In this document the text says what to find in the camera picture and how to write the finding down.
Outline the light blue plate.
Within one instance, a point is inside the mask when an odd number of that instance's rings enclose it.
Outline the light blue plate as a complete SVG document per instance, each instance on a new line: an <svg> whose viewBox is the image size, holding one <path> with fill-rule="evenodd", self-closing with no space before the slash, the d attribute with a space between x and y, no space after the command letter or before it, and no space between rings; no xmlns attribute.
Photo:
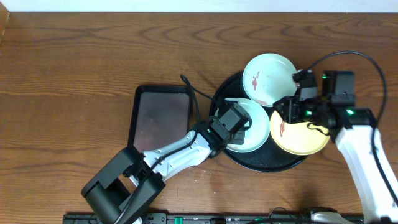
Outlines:
<svg viewBox="0 0 398 224"><path fill-rule="evenodd" d="M292 96L297 86L292 75L297 69L279 54L267 53L254 57L243 71L242 83L247 96L256 103L272 107L285 96Z"/></svg>
<svg viewBox="0 0 398 224"><path fill-rule="evenodd" d="M252 126L245 132L244 144L243 145L227 145L227 149L238 153L247 153L259 149L267 140L270 133L270 120L264 108L257 104L255 101L247 98L227 98L228 100L238 100L241 105L250 115L252 119ZM219 108L215 112L215 116L218 115L218 111L221 109L223 114L228 108Z"/></svg>

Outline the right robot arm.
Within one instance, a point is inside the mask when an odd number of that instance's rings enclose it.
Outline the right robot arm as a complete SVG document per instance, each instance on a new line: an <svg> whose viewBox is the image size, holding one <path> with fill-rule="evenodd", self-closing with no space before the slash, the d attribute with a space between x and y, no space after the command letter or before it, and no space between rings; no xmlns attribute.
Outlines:
<svg viewBox="0 0 398 224"><path fill-rule="evenodd" d="M397 223L397 179L369 108L357 108L354 73L325 71L319 88L311 70L292 75L295 95L273 104L289 124L306 122L327 134L342 153L361 199L365 223Z"/></svg>

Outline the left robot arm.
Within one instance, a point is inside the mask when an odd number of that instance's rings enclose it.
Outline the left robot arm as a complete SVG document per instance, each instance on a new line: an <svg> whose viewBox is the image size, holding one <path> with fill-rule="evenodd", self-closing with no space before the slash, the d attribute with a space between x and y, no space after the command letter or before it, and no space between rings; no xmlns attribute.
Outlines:
<svg viewBox="0 0 398 224"><path fill-rule="evenodd" d="M134 223L165 188L165 181L216 157L252 122L237 102L221 117L211 116L181 140L153 151L128 146L119 151L81 190L102 223Z"/></svg>

